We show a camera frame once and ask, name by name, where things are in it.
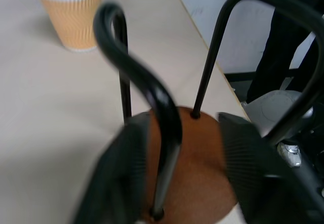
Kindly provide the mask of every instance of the paper coffee cup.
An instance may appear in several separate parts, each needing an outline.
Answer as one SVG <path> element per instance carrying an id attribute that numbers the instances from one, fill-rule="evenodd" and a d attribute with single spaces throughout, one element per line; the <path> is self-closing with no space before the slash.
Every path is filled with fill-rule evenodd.
<path id="1" fill-rule="evenodd" d="M 93 19 L 101 0 L 42 0 L 63 45 L 83 52 L 96 47 Z"/>

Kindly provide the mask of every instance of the person's leg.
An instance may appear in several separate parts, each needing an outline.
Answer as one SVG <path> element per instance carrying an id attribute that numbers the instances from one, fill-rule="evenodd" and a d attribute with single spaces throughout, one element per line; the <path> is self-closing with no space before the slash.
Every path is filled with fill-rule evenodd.
<path id="1" fill-rule="evenodd" d="M 320 14 L 324 14 L 324 0 L 320 0 L 314 7 Z M 290 82 L 286 90 L 294 90 L 298 92 L 304 91 L 309 80 L 315 71 L 315 67 L 318 59 L 318 45 L 316 40 L 311 44 L 307 54 L 305 55 L 302 63 L 300 64 L 297 74 Z"/>
<path id="2" fill-rule="evenodd" d="M 314 7 L 320 0 L 299 1 Z M 308 35 L 303 27 L 274 12 L 266 47 L 248 91 L 247 103 L 280 88 L 297 47 Z"/>

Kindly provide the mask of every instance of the black metal frame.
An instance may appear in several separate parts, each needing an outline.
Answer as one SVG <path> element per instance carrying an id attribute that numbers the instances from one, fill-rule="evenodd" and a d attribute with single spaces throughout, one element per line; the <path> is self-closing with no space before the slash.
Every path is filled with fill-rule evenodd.
<path id="1" fill-rule="evenodd" d="M 191 116 L 200 117 L 200 109 L 208 87 L 208 83 L 216 62 L 216 57 L 225 32 L 227 21 L 235 5 L 241 0 L 227 0 L 223 5 L 215 25 L 211 46 L 207 55 L 204 72 L 200 81 L 197 98 L 194 104 Z M 297 0 L 259 0 L 266 4 L 274 6 L 278 12 L 286 15 L 290 19 L 300 23 L 306 29 L 314 32 L 319 47 L 318 61 L 312 79 L 309 81 L 306 89 L 300 98 L 293 104 L 284 117 L 275 125 L 275 127 L 266 136 L 271 145 L 278 140 L 293 126 L 293 124 L 311 107 L 316 99 L 324 90 L 324 21 L 321 15 L 312 8 L 304 5 Z"/>
<path id="2" fill-rule="evenodd" d="M 115 38 L 111 25 L 114 26 Z M 122 9 L 115 4 L 102 5 L 94 19 L 94 33 L 100 50 L 119 70 L 124 119 L 131 116 L 130 81 L 152 107 L 161 132 L 161 150 L 152 216 L 163 216 L 163 205 L 178 160 L 182 143 L 182 125 L 178 109 L 156 77 L 128 55 L 127 27 Z"/>

